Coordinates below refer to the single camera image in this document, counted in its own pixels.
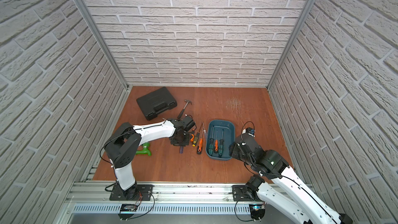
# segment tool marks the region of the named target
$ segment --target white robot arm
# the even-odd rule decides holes
[[[104,145],[105,151],[115,171],[116,181],[126,196],[135,195],[136,180],[132,173],[131,161],[138,147],[143,143],[159,138],[170,138],[175,146],[189,144],[188,131],[195,126],[191,117],[182,120],[169,119],[148,125],[123,123]]]
[[[127,199],[136,195],[137,182],[131,161],[138,146],[166,137],[173,145],[188,145],[188,131],[194,125],[192,118],[187,116],[182,120],[170,119],[143,126],[124,123],[116,130],[104,147],[115,170],[117,186]],[[347,215],[337,213],[317,197],[276,151],[264,151],[255,141],[253,129],[247,128],[236,137],[230,155],[258,173],[246,183],[248,198],[271,204],[297,224],[352,224]],[[270,187],[262,176],[281,187],[292,200]]]

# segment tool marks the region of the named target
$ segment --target brick wall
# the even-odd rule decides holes
[[[357,223],[398,219],[398,0],[316,0],[271,99],[306,182]]]
[[[265,87],[305,0],[85,0],[132,85]]]
[[[0,33],[0,222],[51,223],[122,87],[72,0],[0,0]]]

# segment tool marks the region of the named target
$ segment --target wooden floor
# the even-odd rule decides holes
[[[189,99],[192,105],[184,113],[192,115],[198,128],[202,121],[207,129],[211,120],[222,119],[235,125],[238,136],[242,124],[253,121],[257,143],[265,150],[276,150],[292,164],[265,88],[168,87],[178,106],[147,121],[136,99],[158,88],[132,87],[115,130],[124,122],[144,125],[161,122],[162,118],[176,118],[185,105],[184,99]],[[171,145],[168,138],[152,141],[149,148],[152,156],[136,155],[132,161],[137,181],[246,183],[251,176],[242,161],[210,159],[205,151],[197,155],[196,147],[191,145],[180,154],[180,148]],[[93,180],[115,180],[113,169],[101,160]]]

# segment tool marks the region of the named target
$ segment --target plastic tray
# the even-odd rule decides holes
[[[222,151],[222,156],[219,157],[218,153],[214,153],[212,155],[209,155],[209,146],[210,146],[210,139],[212,136],[213,132],[213,127],[214,127],[214,141],[217,139],[218,140],[218,146],[220,145],[220,139],[222,135],[222,130],[224,130],[224,149]],[[222,121],[222,120],[212,120],[209,123],[209,128],[208,128],[208,134],[207,134],[207,140],[206,140],[206,154],[212,159],[216,160],[222,160],[226,161],[231,159],[232,157],[229,155],[229,146],[235,142],[235,126],[233,123],[229,121]]]

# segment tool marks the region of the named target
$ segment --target green pipe fitting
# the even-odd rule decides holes
[[[136,151],[135,154],[136,154],[136,155],[137,155],[137,154],[148,154],[148,156],[151,156],[152,153],[150,152],[150,150],[148,149],[148,147],[149,147],[149,143],[148,143],[148,142],[143,143],[143,144],[142,144],[142,150],[141,150],[141,151]]]

